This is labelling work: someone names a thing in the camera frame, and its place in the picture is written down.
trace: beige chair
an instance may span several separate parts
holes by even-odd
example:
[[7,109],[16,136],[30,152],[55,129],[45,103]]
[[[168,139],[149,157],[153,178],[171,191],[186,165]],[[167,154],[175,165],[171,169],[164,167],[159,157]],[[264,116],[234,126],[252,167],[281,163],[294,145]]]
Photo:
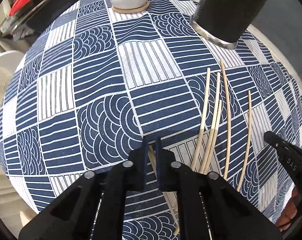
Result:
[[[6,87],[23,56],[24,53],[20,51],[8,51],[0,54],[0,105]],[[22,227],[35,215],[35,212],[12,187],[0,166],[0,218],[4,224],[18,237]]]

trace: finger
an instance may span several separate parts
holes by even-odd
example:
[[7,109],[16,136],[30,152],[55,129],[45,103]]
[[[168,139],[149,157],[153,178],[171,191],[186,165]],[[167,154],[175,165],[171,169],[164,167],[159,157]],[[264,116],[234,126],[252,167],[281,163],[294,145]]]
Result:
[[292,190],[292,197],[296,197],[298,194],[299,194],[299,191],[298,191],[297,188],[295,187],[295,188]]
[[293,201],[286,204],[284,213],[289,217],[289,219],[292,219],[296,216],[297,209]]
[[288,222],[290,222],[289,217],[284,212],[282,212],[281,216],[278,218],[278,221],[276,221],[275,225],[277,227],[280,227],[281,225],[285,225]]
[[290,227],[290,225],[291,225],[291,224],[288,224],[288,225],[286,225],[286,226],[284,226],[284,227],[281,227],[281,228],[280,228],[280,231],[282,232],[283,230],[287,230],[287,229]]

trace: metal screw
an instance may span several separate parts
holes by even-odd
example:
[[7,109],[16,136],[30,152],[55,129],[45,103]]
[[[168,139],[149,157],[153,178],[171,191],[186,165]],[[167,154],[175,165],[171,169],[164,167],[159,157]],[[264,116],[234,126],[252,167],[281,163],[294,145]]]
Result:
[[85,178],[87,178],[87,179],[93,178],[94,175],[95,175],[94,171],[87,171],[87,172],[84,174]]
[[219,177],[219,174],[216,173],[215,171],[211,171],[209,174],[208,174],[209,178],[210,179],[217,179]]
[[132,161],[125,161],[123,163],[123,167],[129,168],[133,166],[133,162]]
[[171,167],[172,168],[180,168],[181,167],[181,163],[180,162],[171,162]]

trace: black mount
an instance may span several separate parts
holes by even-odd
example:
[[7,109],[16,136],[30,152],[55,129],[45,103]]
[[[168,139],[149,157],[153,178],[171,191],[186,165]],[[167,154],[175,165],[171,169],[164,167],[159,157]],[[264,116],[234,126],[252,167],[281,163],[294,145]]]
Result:
[[299,195],[294,199],[297,214],[291,220],[291,226],[282,232],[283,239],[302,239],[302,149],[286,142],[271,131],[264,133],[264,141],[276,149],[278,161],[299,191]]
[[[193,172],[155,142],[158,187],[177,193],[181,240],[279,240],[281,233],[216,172]],[[87,171],[20,232],[19,240],[121,240],[126,192],[143,191],[148,142],[109,172]]]

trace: tablecloth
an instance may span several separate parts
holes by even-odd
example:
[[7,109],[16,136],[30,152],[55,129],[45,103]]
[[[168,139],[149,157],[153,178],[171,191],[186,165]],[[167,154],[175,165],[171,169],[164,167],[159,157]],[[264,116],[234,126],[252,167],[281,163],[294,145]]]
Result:
[[[253,132],[241,194],[275,222],[292,180],[263,141],[272,130],[302,148],[302,93],[281,62],[245,31],[235,50],[215,46],[190,26],[192,0],[149,0],[146,11],[118,14],[110,0],[79,0],[36,40],[19,64],[0,108],[0,164],[21,197],[40,212],[86,170],[103,172],[127,159],[142,137],[162,138],[190,165],[211,69],[203,156],[212,122],[219,60],[231,104],[227,181],[236,188]],[[219,134],[210,169],[223,174],[224,84]],[[126,199],[125,239],[173,239],[174,196],[157,188],[148,163],[143,193]]]

